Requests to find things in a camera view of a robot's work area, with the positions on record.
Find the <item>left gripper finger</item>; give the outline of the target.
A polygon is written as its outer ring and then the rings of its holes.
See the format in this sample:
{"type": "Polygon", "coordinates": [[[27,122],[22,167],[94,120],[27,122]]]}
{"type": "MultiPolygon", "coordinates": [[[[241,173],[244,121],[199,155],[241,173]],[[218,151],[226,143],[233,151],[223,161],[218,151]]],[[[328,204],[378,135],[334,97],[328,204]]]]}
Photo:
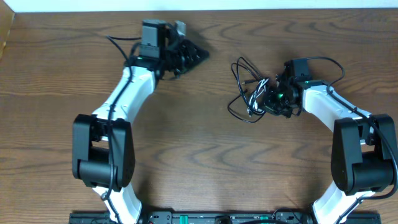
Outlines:
{"type": "Polygon", "coordinates": [[[182,63],[182,74],[192,71],[195,67],[199,66],[201,63],[207,60],[209,56],[210,54],[208,52],[205,52],[204,54],[185,57],[182,63]]]}
{"type": "Polygon", "coordinates": [[[194,44],[191,40],[185,39],[185,46],[190,58],[207,58],[210,56],[209,51],[194,44]]]}

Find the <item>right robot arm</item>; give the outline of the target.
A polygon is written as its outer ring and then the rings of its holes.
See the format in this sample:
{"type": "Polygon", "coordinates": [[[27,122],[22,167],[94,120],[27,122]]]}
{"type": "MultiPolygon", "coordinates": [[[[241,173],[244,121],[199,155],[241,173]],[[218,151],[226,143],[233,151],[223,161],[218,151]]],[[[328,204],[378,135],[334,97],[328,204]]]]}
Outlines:
{"type": "Polygon", "coordinates": [[[396,128],[389,115],[362,110],[337,94],[332,83],[313,79],[308,61],[286,61],[259,107],[286,118],[305,111],[333,133],[333,181],[302,223],[344,223],[365,200],[382,200],[397,192],[396,128]]]}

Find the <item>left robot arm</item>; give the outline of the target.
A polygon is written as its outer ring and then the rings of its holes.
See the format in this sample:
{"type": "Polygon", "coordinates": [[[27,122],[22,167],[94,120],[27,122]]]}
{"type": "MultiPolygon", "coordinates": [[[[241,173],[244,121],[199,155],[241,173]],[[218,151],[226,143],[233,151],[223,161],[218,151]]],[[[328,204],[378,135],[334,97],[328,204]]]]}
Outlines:
{"type": "Polygon", "coordinates": [[[124,57],[123,74],[107,100],[73,122],[72,172],[93,189],[107,212],[70,214],[70,223],[141,223],[142,202],[131,179],[135,168],[132,125],[165,72],[175,78],[209,57],[186,37],[184,22],[145,19],[142,35],[124,57]]]}

